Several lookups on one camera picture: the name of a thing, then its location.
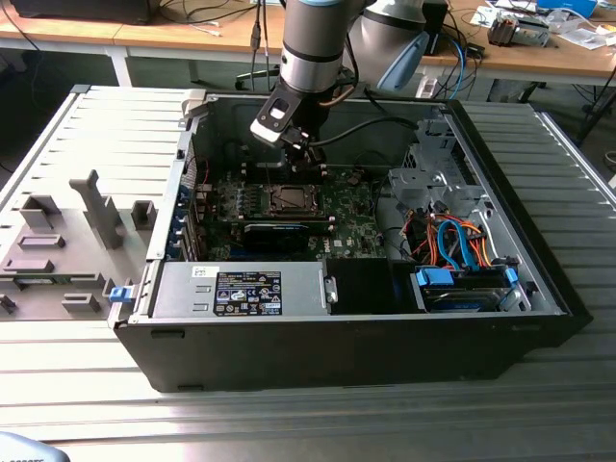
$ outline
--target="power supply label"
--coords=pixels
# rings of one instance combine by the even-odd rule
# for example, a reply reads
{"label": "power supply label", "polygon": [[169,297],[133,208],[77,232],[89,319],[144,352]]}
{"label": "power supply label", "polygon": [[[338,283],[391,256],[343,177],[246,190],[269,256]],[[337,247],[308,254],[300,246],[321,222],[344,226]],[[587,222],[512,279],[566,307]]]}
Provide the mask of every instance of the power supply label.
{"label": "power supply label", "polygon": [[282,315],[280,271],[219,272],[216,316]]}

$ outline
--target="blue cable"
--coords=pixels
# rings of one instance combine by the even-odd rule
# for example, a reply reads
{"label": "blue cable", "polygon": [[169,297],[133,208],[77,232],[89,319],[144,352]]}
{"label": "blue cable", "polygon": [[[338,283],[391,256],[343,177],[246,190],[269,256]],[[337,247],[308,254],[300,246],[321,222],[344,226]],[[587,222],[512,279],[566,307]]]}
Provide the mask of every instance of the blue cable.
{"label": "blue cable", "polygon": [[439,232],[437,235],[437,244],[439,246],[439,253],[441,256],[447,260],[456,271],[460,271],[460,266],[457,264],[455,260],[448,256],[445,251],[445,242],[443,238],[445,237],[445,230],[447,229],[447,225],[452,224],[456,231],[458,232],[458,239],[460,240],[460,250],[462,251],[462,258],[464,259],[464,263],[467,267],[470,267],[473,271],[478,271],[479,266],[473,259],[473,254],[469,251],[469,248],[466,243],[466,233],[464,232],[464,228],[460,226],[460,223],[456,223],[455,221],[448,219],[443,221],[439,226]]}
{"label": "blue cable", "polygon": [[451,43],[453,43],[455,45],[455,47],[458,50],[458,55],[460,56],[460,65],[461,65],[461,69],[460,69],[460,76],[458,77],[458,84],[455,86],[455,90],[453,91],[453,93],[451,94],[451,96],[449,97],[449,99],[453,99],[455,97],[455,95],[458,93],[458,90],[460,90],[460,84],[462,84],[462,79],[464,78],[464,53],[462,52],[462,48],[460,47],[460,45],[458,44],[457,41],[455,41],[453,38],[447,36],[447,38],[451,41]]}

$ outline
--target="motherboard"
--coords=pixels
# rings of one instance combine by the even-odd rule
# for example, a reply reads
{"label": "motherboard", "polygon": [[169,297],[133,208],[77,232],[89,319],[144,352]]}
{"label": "motherboard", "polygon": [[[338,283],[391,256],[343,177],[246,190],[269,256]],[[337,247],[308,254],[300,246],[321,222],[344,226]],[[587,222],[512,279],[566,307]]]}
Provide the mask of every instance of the motherboard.
{"label": "motherboard", "polygon": [[319,184],[213,182],[202,214],[208,261],[379,258],[385,244],[373,216],[380,181],[358,168],[328,170]]}

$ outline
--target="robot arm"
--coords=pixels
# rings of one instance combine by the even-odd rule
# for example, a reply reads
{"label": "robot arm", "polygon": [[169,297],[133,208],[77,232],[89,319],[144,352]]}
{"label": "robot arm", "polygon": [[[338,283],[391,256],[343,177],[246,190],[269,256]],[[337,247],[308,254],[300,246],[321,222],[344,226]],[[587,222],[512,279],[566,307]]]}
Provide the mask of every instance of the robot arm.
{"label": "robot arm", "polygon": [[284,146],[292,165],[320,161],[310,142],[319,138],[329,110],[353,91],[332,99],[347,36],[363,80],[379,89],[400,90],[419,65],[428,39],[423,0],[370,3],[287,2],[280,79],[250,130],[267,144]]}

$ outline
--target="wooden desk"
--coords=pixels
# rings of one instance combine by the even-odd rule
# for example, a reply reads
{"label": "wooden desk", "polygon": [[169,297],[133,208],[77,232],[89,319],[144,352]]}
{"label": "wooden desk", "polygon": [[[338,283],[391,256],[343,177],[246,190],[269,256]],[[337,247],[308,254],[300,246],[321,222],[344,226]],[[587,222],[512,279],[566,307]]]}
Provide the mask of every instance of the wooden desk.
{"label": "wooden desk", "polygon": [[[128,57],[169,58],[183,60],[249,62],[250,33],[255,11],[229,16],[219,21],[220,27],[201,26],[218,30],[214,37],[190,25],[175,24],[158,15],[149,26],[121,25],[97,21],[60,19],[26,19],[19,17],[9,0],[4,0],[13,20],[42,50],[97,53],[112,58],[118,81],[130,86],[126,65]],[[189,9],[216,4],[218,0],[187,0]],[[477,73],[484,78],[506,78],[524,81],[558,82],[567,84],[602,85],[616,65],[613,50],[603,47],[588,51],[553,36],[547,48],[528,46],[497,47],[487,40],[487,29],[468,23],[481,0],[451,0],[458,27],[470,41],[485,47],[485,59]],[[231,0],[222,9],[198,13],[202,19],[246,8],[247,0]],[[269,51],[276,63],[281,51],[284,11],[268,6]],[[179,4],[166,10],[166,15],[183,20]],[[600,10],[594,21],[616,20],[616,13]],[[0,12],[0,47],[31,49],[14,26]],[[257,62],[264,61],[263,53]],[[420,73],[439,76],[449,72],[457,58],[444,46],[438,56],[424,57]]]}
{"label": "wooden desk", "polygon": [[[453,16],[460,30],[469,41],[485,47],[485,57],[482,70],[498,70],[520,73],[551,74],[553,76],[585,76],[607,79],[616,65],[614,51],[602,47],[596,50],[586,50],[569,41],[552,34],[548,46],[538,48],[516,45],[498,47],[488,43],[488,29],[469,24],[473,11],[479,5],[485,5],[480,0],[452,0]],[[598,9],[592,17],[594,22],[616,21],[616,12]],[[452,25],[451,19],[446,24]]]}

